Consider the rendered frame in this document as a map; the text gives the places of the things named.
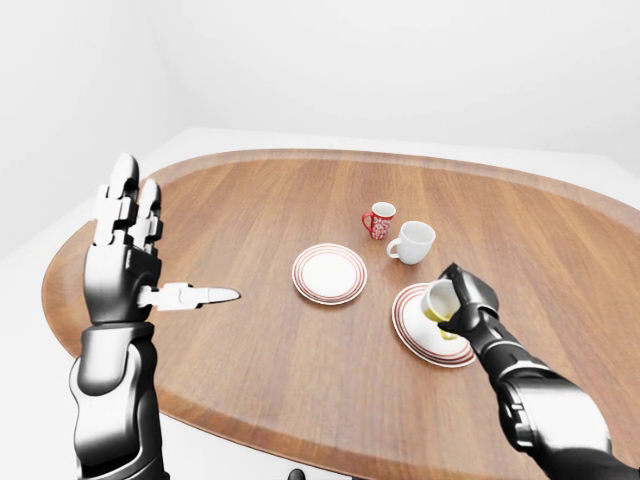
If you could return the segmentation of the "white plate with red rings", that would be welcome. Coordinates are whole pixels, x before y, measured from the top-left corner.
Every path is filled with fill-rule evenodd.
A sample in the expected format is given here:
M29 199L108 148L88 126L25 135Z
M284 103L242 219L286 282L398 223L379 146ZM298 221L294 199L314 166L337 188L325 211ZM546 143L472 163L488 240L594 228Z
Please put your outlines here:
M401 341L418 357L445 368L467 366L476 360L469 342L445 339L437 322L424 315L421 300L430 283L415 283L401 290L391 307L392 323Z
M368 272L353 250L322 243L302 251L291 270L292 281L305 298L322 305L340 305L355 299L364 289Z

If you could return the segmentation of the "red patterned mug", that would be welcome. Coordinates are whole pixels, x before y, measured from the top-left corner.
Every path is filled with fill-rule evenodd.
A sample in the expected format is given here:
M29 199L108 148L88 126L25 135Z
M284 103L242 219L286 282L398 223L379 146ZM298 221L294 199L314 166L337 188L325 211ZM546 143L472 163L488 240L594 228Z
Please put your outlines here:
M396 214L393 204L380 201L371 206L369 212L362 215L362 224L375 240L384 240Z

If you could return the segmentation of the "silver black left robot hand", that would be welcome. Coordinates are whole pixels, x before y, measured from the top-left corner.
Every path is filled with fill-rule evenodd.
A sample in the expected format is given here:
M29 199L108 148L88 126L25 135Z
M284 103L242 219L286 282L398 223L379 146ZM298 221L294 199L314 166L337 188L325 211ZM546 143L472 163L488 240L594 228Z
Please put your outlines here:
M193 310L241 298L232 288L158 285L162 262L154 243L163 232L160 215L160 186L153 179L140 185L137 160L121 154L109 183L98 190L86 254L84 295L92 324L144 321L152 308Z

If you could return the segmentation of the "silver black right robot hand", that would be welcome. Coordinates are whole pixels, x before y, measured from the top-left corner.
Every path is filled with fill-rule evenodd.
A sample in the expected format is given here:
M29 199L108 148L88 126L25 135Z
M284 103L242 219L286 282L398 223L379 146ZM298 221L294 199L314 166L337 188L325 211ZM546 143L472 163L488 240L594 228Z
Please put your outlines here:
M499 321L499 300L495 291L479 277L451 263L440 275L440 279L452 282L460 307L447 321L440 321L438 327L471 339L482 329Z

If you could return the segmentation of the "yellow and white mug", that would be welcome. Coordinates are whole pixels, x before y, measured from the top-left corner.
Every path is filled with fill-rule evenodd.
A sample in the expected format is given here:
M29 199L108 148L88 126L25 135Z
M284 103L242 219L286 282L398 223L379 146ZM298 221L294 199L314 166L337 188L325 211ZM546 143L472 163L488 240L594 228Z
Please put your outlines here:
M427 285L420 300L420 311L426 318L426 335L431 341L436 338L444 341L453 341L458 338L456 334L439 328L438 324L448 322L459 308L460 301L452 280L440 279Z

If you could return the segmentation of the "plain white mug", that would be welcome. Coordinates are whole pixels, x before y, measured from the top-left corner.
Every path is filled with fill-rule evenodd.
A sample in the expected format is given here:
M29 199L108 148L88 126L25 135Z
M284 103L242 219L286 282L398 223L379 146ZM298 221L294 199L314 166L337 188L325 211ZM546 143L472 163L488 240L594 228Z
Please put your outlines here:
M401 226L399 236L388 244L386 253L406 265L415 265L427 256L435 239L435 230L430 225L408 221Z

